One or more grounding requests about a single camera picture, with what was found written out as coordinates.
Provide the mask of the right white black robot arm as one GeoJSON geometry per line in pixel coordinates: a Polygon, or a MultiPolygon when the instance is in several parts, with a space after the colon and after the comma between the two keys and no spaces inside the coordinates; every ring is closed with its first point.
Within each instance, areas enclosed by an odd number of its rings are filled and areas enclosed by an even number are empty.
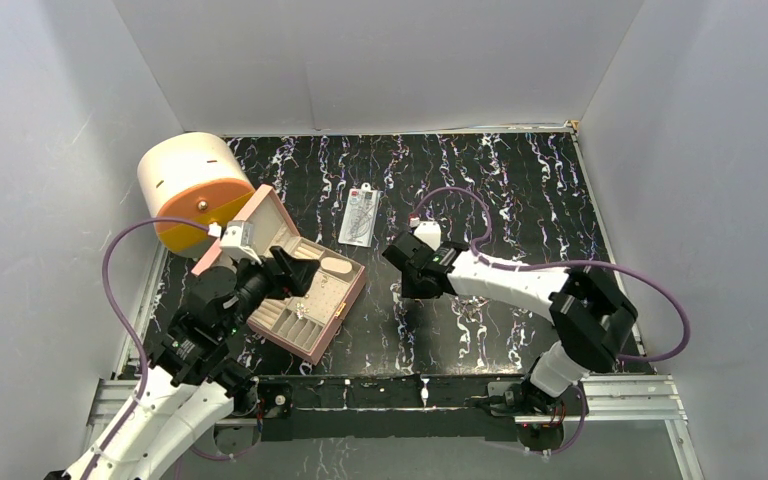
{"type": "Polygon", "coordinates": [[[550,413],[587,375],[610,372],[638,318],[631,300],[598,266],[504,262],[457,242],[432,247],[411,232],[400,233],[382,256],[400,272],[405,298],[481,297],[550,322],[558,339],[538,358],[523,387],[525,405],[537,414],[550,413]]]}

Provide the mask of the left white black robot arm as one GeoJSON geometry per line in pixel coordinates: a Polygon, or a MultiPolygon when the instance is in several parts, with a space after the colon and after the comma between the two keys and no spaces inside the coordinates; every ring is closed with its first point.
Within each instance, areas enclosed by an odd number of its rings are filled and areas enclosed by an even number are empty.
{"type": "Polygon", "coordinates": [[[319,268],[280,246],[238,259],[205,254],[164,338],[138,348],[139,382],[112,422],[48,478],[159,479],[218,420],[253,412],[255,375],[233,358],[231,340],[265,301],[305,296],[319,268]]]}

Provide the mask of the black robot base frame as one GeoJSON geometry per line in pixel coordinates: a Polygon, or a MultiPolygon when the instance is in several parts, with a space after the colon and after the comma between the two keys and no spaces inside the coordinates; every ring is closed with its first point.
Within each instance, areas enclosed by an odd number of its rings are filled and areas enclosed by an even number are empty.
{"type": "Polygon", "coordinates": [[[555,454],[588,412],[582,386],[550,399],[518,374],[268,376],[216,428],[266,442],[476,437],[555,454]]]}

